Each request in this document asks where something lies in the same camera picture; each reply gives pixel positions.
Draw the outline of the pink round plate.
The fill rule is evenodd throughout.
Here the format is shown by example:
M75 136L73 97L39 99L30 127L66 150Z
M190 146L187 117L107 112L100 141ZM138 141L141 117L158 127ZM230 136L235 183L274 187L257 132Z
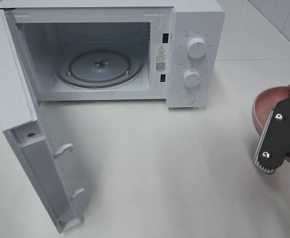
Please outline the pink round plate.
M289 87L278 86L261 92L253 103L252 119L257 132L261 135L269 113L275 105L284 99L289 99Z

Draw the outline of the round white door button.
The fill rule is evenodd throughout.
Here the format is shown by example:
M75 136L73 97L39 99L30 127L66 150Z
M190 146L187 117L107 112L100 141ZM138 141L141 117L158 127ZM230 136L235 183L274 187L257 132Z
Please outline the round white door button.
M183 93L180 96L180 101L185 105L190 105L195 101L195 95L193 93Z

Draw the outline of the white timer knob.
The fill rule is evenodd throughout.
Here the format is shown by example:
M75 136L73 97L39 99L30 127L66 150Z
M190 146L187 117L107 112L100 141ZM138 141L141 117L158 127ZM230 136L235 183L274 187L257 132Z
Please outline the white timer knob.
M183 74L183 82L186 87L194 88L197 87L201 82L201 76L197 70L187 70Z

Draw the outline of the white microwave door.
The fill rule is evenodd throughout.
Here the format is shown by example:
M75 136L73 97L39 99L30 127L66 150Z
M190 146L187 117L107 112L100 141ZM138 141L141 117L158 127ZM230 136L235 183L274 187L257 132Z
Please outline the white microwave door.
M58 232L78 225L74 195L67 191L58 158L72 144L55 149L38 101L29 85L29 66L13 38L18 27L10 11L0 9L0 121L3 134Z

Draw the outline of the upper white power knob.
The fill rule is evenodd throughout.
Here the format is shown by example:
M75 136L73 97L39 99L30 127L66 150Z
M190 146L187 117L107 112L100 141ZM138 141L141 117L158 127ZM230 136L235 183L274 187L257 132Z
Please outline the upper white power knob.
M206 54L207 41L202 36L195 36L186 43L188 56L193 59L199 59Z

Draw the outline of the white microwave oven body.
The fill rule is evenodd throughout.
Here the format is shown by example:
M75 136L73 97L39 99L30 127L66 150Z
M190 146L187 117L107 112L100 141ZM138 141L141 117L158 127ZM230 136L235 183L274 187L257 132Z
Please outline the white microwave oven body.
M170 108L206 104L225 13L215 0L3 0L18 27L17 50L29 66L29 85L38 101L163 99ZM207 41L206 54L193 59L186 43L195 36ZM66 84L55 73L56 55L72 45L96 41L148 46L148 60L138 76L100 89ZM155 71L155 45L167 49L166 71ZM183 74L197 70L197 87L184 85ZM181 103L183 93L195 101Z

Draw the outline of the white warning sticker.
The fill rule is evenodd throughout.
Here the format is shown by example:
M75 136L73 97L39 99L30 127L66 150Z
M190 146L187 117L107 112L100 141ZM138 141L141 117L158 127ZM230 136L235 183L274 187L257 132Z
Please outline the white warning sticker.
M167 49L162 44L156 44L154 53L155 71L158 73L165 72L167 67Z

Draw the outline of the glass microwave turntable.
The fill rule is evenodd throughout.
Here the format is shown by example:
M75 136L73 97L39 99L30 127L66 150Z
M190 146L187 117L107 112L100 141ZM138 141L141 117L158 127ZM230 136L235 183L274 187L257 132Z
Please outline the glass microwave turntable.
M54 70L68 85L100 89L132 80L147 60L147 45L96 41L72 45L58 52Z

